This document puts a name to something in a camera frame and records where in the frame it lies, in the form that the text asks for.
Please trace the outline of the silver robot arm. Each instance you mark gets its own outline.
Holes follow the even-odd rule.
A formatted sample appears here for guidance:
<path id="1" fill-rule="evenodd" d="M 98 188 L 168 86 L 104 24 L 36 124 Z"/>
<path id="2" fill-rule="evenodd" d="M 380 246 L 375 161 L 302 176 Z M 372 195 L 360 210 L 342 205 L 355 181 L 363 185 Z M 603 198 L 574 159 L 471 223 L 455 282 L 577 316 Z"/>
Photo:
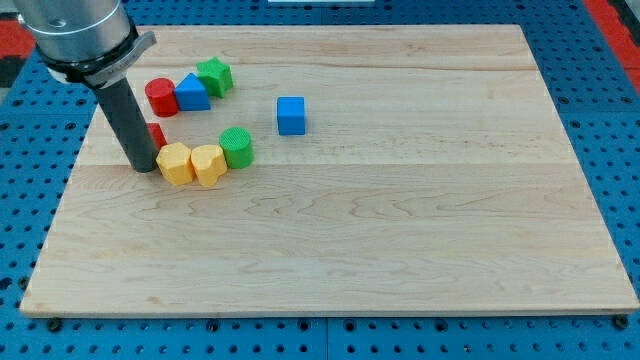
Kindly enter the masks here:
<path id="1" fill-rule="evenodd" d="M 35 38 L 52 76 L 92 89 L 109 87 L 156 44 L 140 34 L 121 0 L 15 0 L 19 23 Z"/>

